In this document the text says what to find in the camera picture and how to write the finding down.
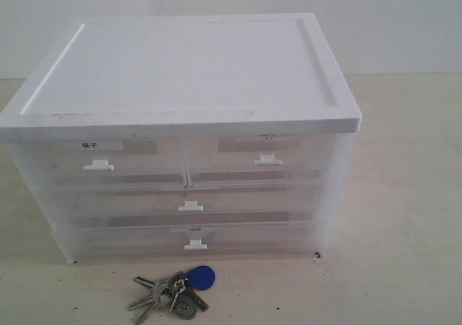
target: drawer label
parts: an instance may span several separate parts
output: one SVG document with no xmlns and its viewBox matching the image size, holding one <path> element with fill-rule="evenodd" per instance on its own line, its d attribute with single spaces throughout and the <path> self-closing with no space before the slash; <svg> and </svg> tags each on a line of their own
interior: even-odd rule
<svg viewBox="0 0 462 325">
<path fill-rule="evenodd" d="M 83 141 L 79 144 L 81 150 L 123 150 L 122 142 L 95 142 L 95 141 Z"/>
</svg>

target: white drawer handle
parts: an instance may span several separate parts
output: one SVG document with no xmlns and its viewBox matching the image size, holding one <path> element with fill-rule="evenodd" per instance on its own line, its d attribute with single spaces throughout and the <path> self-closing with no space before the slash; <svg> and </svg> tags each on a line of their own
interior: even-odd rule
<svg viewBox="0 0 462 325">
<path fill-rule="evenodd" d="M 114 170 L 114 165 L 109 165 L 108 160 L 95 159 L 91 165 L 84 166 L 85 171 L 100 171 L 100 170 Z"/>
<path fill-rule="evenodd" d="M 204 206 L 198 206 L 197 201 L 185 201 L 184 206 L 178 207 L 178 211 L 185 212 L 185 211 L 203 211 Z"/>
<path fill-rule="evenodd" d="M 260 155 L 260 160 L 254 160 L 253 163 L 259 165 L 282 165 L 282 160 L 277 160 L 274 154 Z"/>
<path fill-rule="evenodd" d="M 189 240 L 189 244 L 185 244 L 185 250 L 207 249 L 207 245 L 202 243 L 202 239 Z"/>
</svg>

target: storage organizer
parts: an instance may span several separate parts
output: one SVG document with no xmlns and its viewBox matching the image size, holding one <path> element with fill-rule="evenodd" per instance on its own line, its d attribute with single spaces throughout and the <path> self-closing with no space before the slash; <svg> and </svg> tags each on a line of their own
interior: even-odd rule
<svg viewBox="0 0 462 325">
<path fill-rule="evenodd" d="M 69 262 L 323 254 L 361 113 L 313 14 L 85 19 L 0 115 Z"/>
</svg>

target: blue key fob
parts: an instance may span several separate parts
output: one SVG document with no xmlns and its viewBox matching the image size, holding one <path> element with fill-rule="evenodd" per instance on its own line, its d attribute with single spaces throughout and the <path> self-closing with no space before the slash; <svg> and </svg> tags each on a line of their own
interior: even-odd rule
<svg viewBox="0 0 462 325">
<path fill-rule="evenodd" d="M 186 283 L 197 290 L 207 290 L 215 283 L 215 271 L 206 265 L 194 267 L 185 275 Z"/>
</svg>

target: white top panel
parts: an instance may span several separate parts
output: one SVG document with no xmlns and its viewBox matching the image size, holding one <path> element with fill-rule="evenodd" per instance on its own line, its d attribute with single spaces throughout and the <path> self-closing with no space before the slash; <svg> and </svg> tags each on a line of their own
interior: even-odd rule
<svg viewBox="0 0 462 325">
<path fill-rule="evenodd" d="M 89 19 L 5 108 L 0 137 L 353 132 L 360 117 L 312 14 Z"/>
</svg>

